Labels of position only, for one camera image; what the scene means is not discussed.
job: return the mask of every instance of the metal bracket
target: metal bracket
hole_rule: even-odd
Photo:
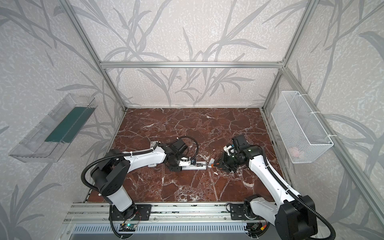
[[[149,216],[151,214],[151,204],[137,204],[137,211],[133,218],[129,219],[129,221],[148,221]],[[112,221],[122,221],[122,216],[119,211],[112,211],[111,214]]]
[[[244,204],[229,204],[229,210],[231,212],[232,220],[250,220],[245,216]],[[262,220],[263,218],[260,216],[256,216],[255,219],[252,220]]]

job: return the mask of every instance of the wallpaper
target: wallpaper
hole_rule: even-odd
[[[275,68],[108,69],[126,106],[262,106]]]
[[[384,197],[384,1],[319,5],[288,63]]]
[[[85,199],[80,173],[103,155],[123,116],[58,2],[0,1],[0,238],[54,239],[70,205]],[[8,156],[68,93],[98,107],[57,163]]]
[[[281,61],[307,3],[70,2],[102,61]]]
[[[309,195],[315,202],[316,211],[334,227],[337,240],[384,239],[384,229],[355,187],[339,159],[329,149],[312,163],[292,164],[284,143],[271,116],[281,91],[292,91],[282,76],[272,99],[265,108],[276,144],[283,155],[288,175],[294,188],[302,195]],[[319,236],[327,237],[328,228],[318,220]]]

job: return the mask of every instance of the black cable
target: black cable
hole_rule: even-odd
[[[136,151],[136,152],[132,152],[132,155],[131,155],[130,152],[128,152],[128,153],[119,153],[119,154],[115,154],[115,155],[111,155],[111,156],[107,156],[107,157],[100,158],[100,159],[98,159],[98,160],[92,162],[91,164],[89,164],[88,166],[86,166],[86,167],[84,168],[84,170],[83,170],[82,173],[81,173],[81,177],[80,177],[80,178],[81,178],[81,181],[82,181],[82,183],[83,183],[85,186],[87,186],[88,188],[93,189],[93,190],[99,192],[99,189],[98,189],[96,186],[90,184],[90,183],[85,179],[85,174],[87,173],[87,171],[88,171],[91,167],[93,167],[94,165],[96,165],[96,164],[98,164],[98,163],[100,163],[100,162],[102,162],[102,161],[104,161],[104,160],[110,159],[110,158],[115,158],[115,157],[127,157],[127,156],[136,156],[136,155],[146,154],[146,153],[150,153],[150,152],[153,152],[153,149],[148,149],[148,150],[145,150],[145,151]]]
[[[303,200],[301,200],[298,196],[296,196],[291,190],[288,190],[288,187],[276,176],[276,174],[272,171],[271,166],[269,165],[266,155],[265,155],[265,150],[263,147],[260,147],[262,149],[263,153],[263,158],[264,158],[264,163],[270,174],[273,176],[273,178],[286,190],[286,192],[293,197],[296,201],[298,201],[301,205],[303,205],[305,208],[307,208],[309,211],[311,211],[320,221],[322,221],[329,229],[330,234],[326,238],[313,238],[313,237],[308,237],[306,239],[308,240],[334,240],[336,238],[336,232],[333,226],[323,217],[321,216],[318,212],[316,212],[312,207],[306,205]]]
[[[180,138],[189,138],[189,139],[191,139],[191,140],[193,140],[193,141],[195,142],[195,144],[196,144],[196,151],[195,151],[195,154],[193,155],[193,157],[191,157],[191,159],[195,159],[195,157],[197,156],[197,154],[198,154],[198,152],[199,152],[199,144],[197,143],[196,139],[194,139],[193,137],[190,137],[190,136],[181,136],[181,137],[179,137],[178,139],[176,139],[175,141],[173,141],[173,142],[169,142],[169,143],[167,143],[167,144],[175,143],[175,142],[177,142]]]
[[[109,223],[111,225],[111,228],[112,228],[112,232],[119,238],[119,239],[128,239],[128,238],[123,238],[122,235],[120,235],[115,227],[113,226],[113,222],[112,222],[112,205],[109,205]]]
[[[227,212],[231,212],[230,210],[228,210],[228,208],[227,208],[227,206],[229,205],[229,204],[231,204],[230,202],[229,203],[227,203],[226,205],[225,205],[225,209],[227,210]]]

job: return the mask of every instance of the transparent acrylic box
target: transparent acrylic box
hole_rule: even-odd
[[[57,162],[96,107],[93,97],[68,94],[9,155],[22,162]]]

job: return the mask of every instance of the white wire basket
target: white wire basket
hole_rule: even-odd
[[[298,91],[282,91],[272,118],[293,163],[315,161],[333,141]]]

